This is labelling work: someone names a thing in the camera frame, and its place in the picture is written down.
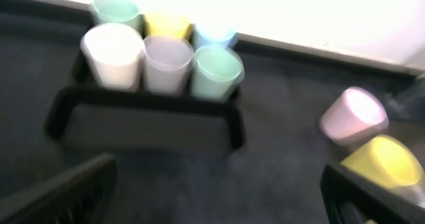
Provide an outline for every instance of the black table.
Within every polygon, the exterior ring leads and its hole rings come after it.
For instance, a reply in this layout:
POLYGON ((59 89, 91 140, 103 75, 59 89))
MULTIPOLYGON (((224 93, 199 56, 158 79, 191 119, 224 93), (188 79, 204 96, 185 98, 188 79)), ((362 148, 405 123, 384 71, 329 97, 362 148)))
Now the black table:
MULTIPOLYGON (((43 131, 54 96, 73 83, 89 19, 69 8, 0 0, 0 197, 96 154, 67 150, 43 131)), ((116 153, 118 186, 105 223, 327 223, 319 178, 328 160, 344 154, 320 134, 318 118, 349 86, 384 97, 414 79, 245 42, 236 50, 246 69, 236 104, 245 148, 227 157, 116 153)), ((396 138, 425 164, 421 133, 406 128, 413 139, 397 125, 390 128, 396 138)))

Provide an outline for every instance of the cup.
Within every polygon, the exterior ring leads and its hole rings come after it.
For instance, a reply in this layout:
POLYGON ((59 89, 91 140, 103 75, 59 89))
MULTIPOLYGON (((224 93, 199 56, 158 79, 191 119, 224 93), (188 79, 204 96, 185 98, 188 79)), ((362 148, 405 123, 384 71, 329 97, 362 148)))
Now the cup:
POLYGON ((389 190, 416 185, 424 172, 406 146, 385 135, 373 138, 341 164, 389 190))
POLYGON ((187 17, 164 11, 150 11, 145 14, 146 34, 187 39, 190 22, 187 17))
POLYGON ((119 23, 98 25, 83 36, 80 46, 99 86, 138 88, 144 43, 135 29, 119 23))
POLYGON ((191 95, 196 98, 224 102, 244 78, 242 60, 231 49, 204 46, 195 58, 191 95))
POLYGON ((350 87, 321 117, 322 132, 337 144, 349 144, 388 127, 382 104, 370 92, 350 87))
POLYGON ((192 46, 186 40, 157 35, 144 41, 146 89, 156 94, 180 95, 193 67, 192 46))
POLYGON ((93 0, 90 10, 96 24, 121 23, 141 29, 139 7, 130 0, 93 0))
POLYGON ((193 33, 192 44, 195 50, 205 45, 232 48, 238 38, 236 33, 229 28, 213 25, 214 23, 197 23, 193 33))

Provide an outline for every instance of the plastic cup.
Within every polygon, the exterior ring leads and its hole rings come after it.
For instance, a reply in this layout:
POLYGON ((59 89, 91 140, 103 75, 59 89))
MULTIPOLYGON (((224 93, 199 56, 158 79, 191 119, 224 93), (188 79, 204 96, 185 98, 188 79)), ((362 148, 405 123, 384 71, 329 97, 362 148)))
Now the plastic cup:
POLYGON ((180 95, 193 67, 192 46, 181 39, 149 36, 145 47, 146 89, 156 94, 180 95))
POLYGON ((423 174, 412 152, 385 135, 373 138, 341 164, 387 189, 416 185, 423 174))
POLYGON ((151 11, 145 14, 145 20, 148 35, 161 35, 177 39, 186 39, 189 36, 190 22, 185 16, 151 11))
POLYGON ((90 7, 96 24, 121 23, 141 29, 139 7, 130 0, 93 0, 90 7))
POLYGON ((231 49, 205 46, 195 53, 191 95, 224 102, 244 78, 240 57, 231 49))
POLYGON ((236 33, 232 29, 212 24, 195 24, 193 48, 197 50, 206 45, 232 48, 238 40, 236 33))
POLYGON ((354 142, 387 126, 382 104, 358 87, 346 89, 320 120, 323 133, 337 144, 344 144, 343 140, 347 139, 354 142))
POLYGON ((80 46, 99 86, 137 89, 144 43, 135 29, 119 23, 98 25, 84 35, 80 46))

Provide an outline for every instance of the mint green cup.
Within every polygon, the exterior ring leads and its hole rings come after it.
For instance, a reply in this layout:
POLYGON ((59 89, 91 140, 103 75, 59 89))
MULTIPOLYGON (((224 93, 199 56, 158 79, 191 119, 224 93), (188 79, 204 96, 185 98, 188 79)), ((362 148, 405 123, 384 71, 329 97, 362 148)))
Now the mint green cup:
POLYGON ((224 102, 244 78, 240 57, 231 49, 205 46, 195 53, 191 96, 224 102))
POLYGON ((141 30, 139 7, 130 0, 93 0, 90 10, 97 25, 121 23, 141 30))

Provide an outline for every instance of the yellow cup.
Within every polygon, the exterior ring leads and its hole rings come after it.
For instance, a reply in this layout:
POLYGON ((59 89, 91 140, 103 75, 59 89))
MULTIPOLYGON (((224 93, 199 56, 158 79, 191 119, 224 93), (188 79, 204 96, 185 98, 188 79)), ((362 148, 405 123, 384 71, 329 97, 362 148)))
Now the yellow cup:
POLYGON ((385 135, 373 138, 341 164, 387 189, 415 185, 424 172, 406 146, 385 135))
POLYGON ((151 11, 145 14, 146 34, 162 35, 177 39, 189 37, 190 22, 187 17, 163 11, 151 11))

